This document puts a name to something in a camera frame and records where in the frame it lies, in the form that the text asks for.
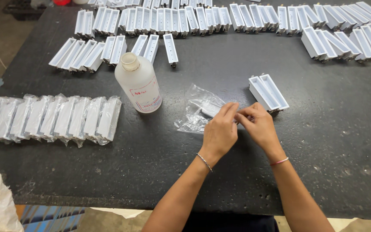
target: red object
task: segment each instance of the red object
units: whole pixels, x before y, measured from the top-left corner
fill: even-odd
[[[64,6],[71,2],[71,0],[52,0],[58,6]]]

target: plastic bottle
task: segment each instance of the plastic bottle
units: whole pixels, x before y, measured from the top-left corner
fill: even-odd
[[[114,74],[137,111],[151,113],[161,106],[160,89],[149,60],[127,52],[121,56]]]

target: clear plastic wrap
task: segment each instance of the clear plastic wrap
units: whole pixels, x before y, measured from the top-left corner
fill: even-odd
[[[214,93],[191,84],[185,94],[185,115],[174,125],[178,131],[204,134],[204,127],[224,104]]]
[[[31,138],[41,141],[41,136],[44,135],[41,130],[41,125],[43,124],[45,113],[49,103],[54,101],[54,97],[41,96],[40,99],[33,103],[30,115],[28,117],[27,126],[25,126],[25,135]]]
[[[84,126],[85,138],[97,143],[97,128],[100,123],[101,114],[106,103],[106,97],[98,97],[91,100],[88,106],[87,120]]]
[[[11,140],[19,143],[20,140],[29,140],[30,136],[25,134],[25,127],[31,112],[32,105],[38,100],[37,96],[31,94],[24,95],[24,102],[20,103],[15,113],[14,121],[9,132]]]
[[[71,118],[68,133],[71,135],[71,139],[78,145],[78,148],[81,148],[85,141],[84,126],[90,102],[91,98],[80,97],[75,103],[74,112]]]
[[[13,141],[9,132],[15,117],[18,105],[23,103],[24,99],[6,98],[0,105],[0,140]]]
[[[104,104],[100,123],[96,132],[97,142],[100,145],[106,145],[114,140],[117,129],[118,116],[121,111],[121,101],[117,96],[112,96]]]
[[[67,146],[68,141],[71,140],[71,135],[68,133],[68,130],[70,128],[70,121],[75,103],[79,98],[80,96],[66,98],[66,101],[61,104],[59,109],[58,119],[54,128],[54,136],[61,140],[65,146]]]
[[[66,101],[66,97],[60,93],[55,96],[53,102],[50,102],[45,113],[43,124],[41,125],[40,132],[42,133],[41,137],[47,142],[54,142],[56,137],[54,137],[54,127],[58,119],[59,109],[62,103]]]

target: finger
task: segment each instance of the finger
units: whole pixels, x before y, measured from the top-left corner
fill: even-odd
[[[237,103],[237,102],[234,103],[230,107],[230,109],[227,111],[227,113],[225,114],[224,118],[226,118],[227,120],[229,120],[231,122],[233,120],[233,118],[234,118],[234,115],[237,112],[238,106],[239,106],[239,103]]]

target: black tabletop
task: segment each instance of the black tabletop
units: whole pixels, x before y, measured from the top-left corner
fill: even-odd
[[[267,3],[275,8],[287,4]],[[105,146],[86,141],[80,149],[59,140],[0,143],[0,172],[16,203],[153,209],[202,144],[202,135],[174,126],[183,116],[191,83],[246,107],[255,102],[248,78],[268,73],[290,105],[274,118],[281,145],[317,204],[328,217],[371,219],[371,61],[323,64],[310,58],[298,35],[244,34],[231,28],[226,34],[176,39],[179,63],[172,68],[161,38],[154,69],[162,106],[140,114],[115,80],[113,67],[102,64],[96,73],[71,74],[48,65],[74,36],[78,10],[45,10],[5,72],[0,96],[121,96],[116,136]],[[136,39],[126,40],[131,50]],[[238,135],[206,178],[193,210],[281,215],[264,152],[241,126]]]

